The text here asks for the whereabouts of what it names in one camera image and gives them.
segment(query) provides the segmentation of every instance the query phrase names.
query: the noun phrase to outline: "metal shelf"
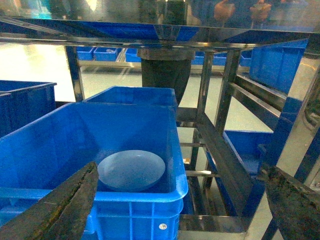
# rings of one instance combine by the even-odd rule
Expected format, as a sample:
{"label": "metal shelf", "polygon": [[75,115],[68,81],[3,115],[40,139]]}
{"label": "metal shelf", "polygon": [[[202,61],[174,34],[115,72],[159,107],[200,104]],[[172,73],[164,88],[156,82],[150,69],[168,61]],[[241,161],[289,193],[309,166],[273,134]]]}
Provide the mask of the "metal shelf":
{"label": "metal shelf", "polygon": [[[116,61],[86,61],[79,60],[80,67],[103,67],[103,68],[130,68],[130,69],[140,69],[140,62],[126,62],[126,50],[122,50]],[[201,73],[202,65],[191,65],[191,71],[193,73]],[[223,72],[225,66],[213,65],[211,72]],[[249,67],[239,66],[238,71],[240,73],[248,73]]]}

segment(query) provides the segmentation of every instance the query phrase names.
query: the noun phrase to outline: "metal leg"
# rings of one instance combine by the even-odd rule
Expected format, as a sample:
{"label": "metal leg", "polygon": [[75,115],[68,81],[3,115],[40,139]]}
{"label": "metal leg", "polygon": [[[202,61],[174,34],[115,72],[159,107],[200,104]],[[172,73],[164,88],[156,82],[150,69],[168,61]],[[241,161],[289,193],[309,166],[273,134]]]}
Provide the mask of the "metal leg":
{"label": "metal leg", "polygon": [[198,98],[197,117],[199,117],[200,114],[204,113],[206,110],[206,103],[207,103],[207,97],[208,97],[213,59],[214,59],[213,52],[205,53],[203,67],[202,67],[202,74],[201,74],[199,98]]}
{"label": "metal leg", "polygon": [[233,83],[237,75],[241,52],[240,50],[231,50],[226,56],[222,84],[220,89],[219,102],[214,120],[214,126],[221,136],[224,133],[227,121],[228,111],[231,102],[231,95],[227,94],[229,83]]}
{"label": "metal leg", "polygon": [[[200,143],[199,132],[196,128],[193,130],[192,143],[193,144]],[[199,147],[192,147],[191,159],[190,159],[190,164],[188,168],[189,170],[192,170],[192,171],[196,170],[198,152],[199,152]]]}
{"label": "metal leg", "polygon": [[[295,176],[307,151],[312,147],[314,137],[319,134],[320,116],[316,104],[320,93],[320,35],[313,34],[293,80],[290,92],[268,146],[266,160],[269,164]],[[319,170],[319,164],[305,172],[311,175]],[[310,184],[310,177],[304,178]],[[245,240],[260,240],[272,219],[266,194],[263,195],[257,211],[248,228]]]}
{"label": "metal leg", "polygon": [[80,65],[77,56],[77,47],[65,46],[64,49],[71,75],[75,101],[81,102],[83,99],[85,99],[85,92],[81,79]]}

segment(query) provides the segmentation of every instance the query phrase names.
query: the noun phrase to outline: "reflective surface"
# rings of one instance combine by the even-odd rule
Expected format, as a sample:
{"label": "reflective surface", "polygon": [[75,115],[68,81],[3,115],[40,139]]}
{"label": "reflective surface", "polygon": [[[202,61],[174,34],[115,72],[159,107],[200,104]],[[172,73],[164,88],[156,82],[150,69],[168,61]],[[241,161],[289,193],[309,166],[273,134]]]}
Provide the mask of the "reflective surface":
{"label": "reflective surface", "polygon": [[317,0],[3,0],[6,17],[312,32]]}
{"label": "reflective surface", "polygon": [[0,41],[252,48],[246,44],[293,41],[319,32],[319,6],[316,0],[3,0]]}

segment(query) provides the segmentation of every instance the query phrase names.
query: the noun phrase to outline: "metal frame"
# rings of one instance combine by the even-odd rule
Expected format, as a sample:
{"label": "metal frame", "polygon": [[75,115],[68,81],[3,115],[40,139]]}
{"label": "metal frame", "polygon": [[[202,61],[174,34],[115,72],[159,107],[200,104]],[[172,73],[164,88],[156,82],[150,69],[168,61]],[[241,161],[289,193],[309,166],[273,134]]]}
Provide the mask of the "metal frame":
{"label": "metal frame", "polygon": [[[45,33],[50,31],[49,29],[38,30]],[[299,34],[293,34],[292,36],[297,39]],[[265,194],[261,196],[254,214],[244,214],[246,207],[257,201],[257,199],[252,199],[252,189],[255,187],[256,180],[249,176],[239,161],[237,153],[232,150],[223,136],[232,97],[240,101],[274,130],[273,141],[269,147],[272,151],[266,153],[266,159],[269,163],[277,164],[285,172],[292,176],[295,175],[300,181],[316,188],[320,179],[320,152],[315,154],[312,162],[307,161],[306,158],[308,157],[308,151],[312,151],[315,144],[314,139],[318,137],[320,126],[320,117],[317,111],[313,111],[315,108],[312,105],[315,100],[319,99],[320,91],[319,34],[310,34],[309,44],[288,96],[237,73],[241,50],[252,48],[256,46],[255,44],[169,40],[139,41],[135,39],[65,35],[38,37],[10,33],[1,33],[0,42],[66,46],[65,51],[77,102],[84,99],[80,65],[86,64],[86,62],[78,61],[75,46],[161,47],[206,51],[197,108],[179,107],[177,109],[177,121],[180,122],[180,127],[194,128],[192,143],[181,143],[182,146],[192,148],[190,164],[186,165],[186,174],[195,213],[194,215],[181,215],[181,239],[267,240],[274,236],[275,238],[279,237],[279,233],[274,234],[274,229],[277,228],[271,222],[272,216]],[[214,52],[219,51],[228,51],[228,54],[223,72],[217,115],[212,123],[205,110],[210,75],[213,70],[212,59]],[[117,64],[119,67],[135,67],[134,65],[124,65],[124,63]],[[203,148],[207,155],[207,167],[204,171],[195,171],[199,148]],[[307,171],[300,171],[301,168],[307,169]],[[198,177],[204,178],[202,189]],[[228,199],[224,199],[228,216],[216,215],[217,212],[210,190],[213,180],[219,182],[228,195]]]}
{"label": "metal frame", "polygon": [[[232,227],[230,226],[226,230],[223,228],[225,225],[219,226],[221,227],[219,230],[210,229],[207,227],[210,217],[182,215],[180,220],[181,239],[282,239],[275,223],[271,221],[272,215],[266,194],[262,196],[257,210],[251,216],[252,218],[243,215],[244,206],[242,204],[250,204],[250,201],[252,201],[249,196],[250,192],[247,192],[248,189],[251,189],[252,183],[246,175],[246,171],[237,161],[237,157],[234,156],[234,153],[222,138],[231,97],[240,101],[274,130],[273,141],[269,148],[272,150],[267,152],[266,158],[270,158],[271,163],[273,160],[279,168],[301,179],[307,186],[317,191],[319,190],[320,152],[312,152],[315,155],[314,162],[310,161],[310,157],[307,154],[308,151],[313,150],[312,147],[317,140],[315,137],[320,136],[320,116],[317,112],[319,109],[312,108],[312,111],[310,111],[311,107],[308,109],[308,106],[314,107],[312,103],[318,100],[320,95],[320,51],[317,48],[319,44],[320,35],[313,34],[309,39],[309,44],[288,96],[262,86],[241,74],[237,74],[240,51],[229,51],[223,74],[215,125],[204,112],[205,103],[202,104],[201,102],[202,99],[207,97],[206,94],[208,92],[206,92],[206,89],[209,84],[209,77],[204,77],[208,74],[208,71],[206,74],[202,74],[199,103],[196,111],[197,116],[192,118],[193,121],[195,118],[196,122],[192,139],[193,145],[191,146],[191,168],[189,169],[195,169],[198,149],[205,144],[204,148],[212,157],[211,159],[208,158],[208,168],[214,167],[217,170],[217,174],[222,178],[237,215],[242,216],[239,222],[234,221],[232,216],[225,217],[223,220],[232,223],[233,227],[237,226],[237,229],[242,229],[242,231],[231,230]],[[284,134],[284,130],[286,130],[287,135],[279,137],[279,135]],[[212,179],[211,176],[204,177],[204,192],[207,191]],[[204,206],[206,204],[205,200],[202,204],[199,203],[199,199],[204,196],[206,194],[198,197],[198,203],[195,207],[200,206],[199,208],[206,209]],[[219,222],[219,218],[219,216],[212,217],[210,226],[214,226],[216,222]]]}

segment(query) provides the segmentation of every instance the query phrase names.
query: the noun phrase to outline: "metal bar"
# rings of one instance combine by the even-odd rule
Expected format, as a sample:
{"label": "metal bar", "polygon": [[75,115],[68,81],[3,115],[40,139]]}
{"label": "metal bar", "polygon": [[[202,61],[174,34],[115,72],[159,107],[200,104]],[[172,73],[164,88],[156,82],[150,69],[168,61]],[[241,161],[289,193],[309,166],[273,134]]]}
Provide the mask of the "metal bar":
{"label": "metal bar", "polygon": [[210,69],[212,69],[213,59],[214,59],[213,52],[206,52],[204,54],[204,62],[203,62],[200,90],[199,90],[199,97],[198,97],[198,104],[197,104],[197,117],[201,113],[204,113],[206,110],[206,103],[207,103],[210,76],[211,76]]}
{"label": "metal bar", "polygon": [[247,49],[261,46],[261,44],[228,43],[228,42],[192,42],[172,40],[141,40],[113,37],[79,37],[70,35],[28,35],[15,33],[0,33],[0,42],[20,44],[50,44],[63,46],[93,46],[115,48],[188,48],[203,52],[223,52],[233,49]]}
{"label": "metal bar", "polygon": [[[199,144],[200,143],[199,133],[198,133],[198,130],[196,128],[193,130],[192,143],[193,144]],[[198,153],[199,153],[199,148],[198,147],[192,147],[191,157],[190,157],[190,165],[189,165],[189,168],[188,168],[189,170],[195,170],[196,169]]]}
{"label": "metal bar", "polygon": [[[140,62],[126,62],[125,60],[120,61],[86,61],[80,60],[79,64],[81,67],[105,67],[105,68],[131,68],[131,69],[140,69],[141,63]],[[203,69],[202,65],[191,65],[191,72],[192,73],[201,73]],[[211,72],[223,72],[225,66],[218,66],[213,65],[211,68]],[[249,67],[246,66],[239,66],[238,72],[239,73],[248,73]]]}
{"label": "metal bar", "polygon": [[[320,93],[320,35],[313,34],[300,62],[265,159],[294,176],[319,129],[316,100]],[[262,239],[272,215],[263,195],[245,240]]]}
{"label": "metal bar", "polygon": [[237,215],[241,216],[253,186],[249,174],[205,113],[201,115],[197,129],[213,158]]}
{"label": "metal bar", "polygon": [[209,215],[210,216],[218,215],[218,211],[217,211],[217,208],[216,208],[215,200],[213,198],[213,193],[212,193],[210,187],[205,187],[203,189],[203,195],[204,195],[205,199],[208,202],[207,212],[209,212]]}
{"label": "metal bar", "polygon": [[207,215],[198,178],[196,176],[189,176],[187,181],[194,214]]}
{"label": "metal bar", "polygon": [[1,17],[0,21],[4,22],[4,23],[7,23],[7,24],[12,24],[12,25],[23,27],[23,28],[27,28],[27,29],[41,31],[41,32],[44,32],[44,33],[47,33],[47,34],[54,34],[54,35],[63,35],[64,34],[63,32],[57,31],[55,29],[51,29],[51,28],[48,28],[48,27],[44,27],[44,26],[28,23],[28,22],[21,21],[21,20],[15,19],[15,18]]}
{"label": "metal bar", "polygon": [[261,85],[241,74],[235,76],[235,84],[255,95],[275,109],[282,111],[287,96],[277,90],[273,90],[267,86]]}
{"label": "metal bar", "polygon": [[78,62],[77,47],[66,46],[65,54],[67,58],[70,75],[71,75],[75,101],[81,102],[83,99],[85,99],[85,92],[84,92],[84,87],[81,79],[81,71],[80,71],[79,62]]}
{"label": "metal bar", "polygon": [[226,64],[222,77],[218,107],[214,119],[214,126],[221,136],[223,135],[225,130],[225,125],[231,102],[231,95],[227,94],[227,88],[229,83],[233,83],[235,81],[240,56],[240,50],[229,51],[226,56]]}
{"label": "metal bar", "polygon": [[213,173],[211,171],[190,171],[190,170],[186,170],[185,174],[187,175],[187,177],[212,177],[212,178],[219,178],[219,175],[216,173]]}
{"label": "metal bar", "polygon": [[180,147],[195,147],[195,148],[202,148],[205,144],[203,143],[188,143],[188,142],[180,142]]}
{"label": "metal bar", "polygon": [[275,109],[273,106],[270,106],[235,83],[229,84],[227,94],[237,99],[269,128],[272,130],[276,129],[278,119],[280,117],[279,110]]}
{"label": "metal bar", "polygon": [[180,220],[179,230],[187,231],[187,233],[189,231],[208,232],[208,233],[216,233],[216,234],[218,233],[244,234],[246,232],[242,224],[242,219],[236,216],[209,216],[209,215],[196,215],[196,214],[195,215],[180,214],[179,220]]}

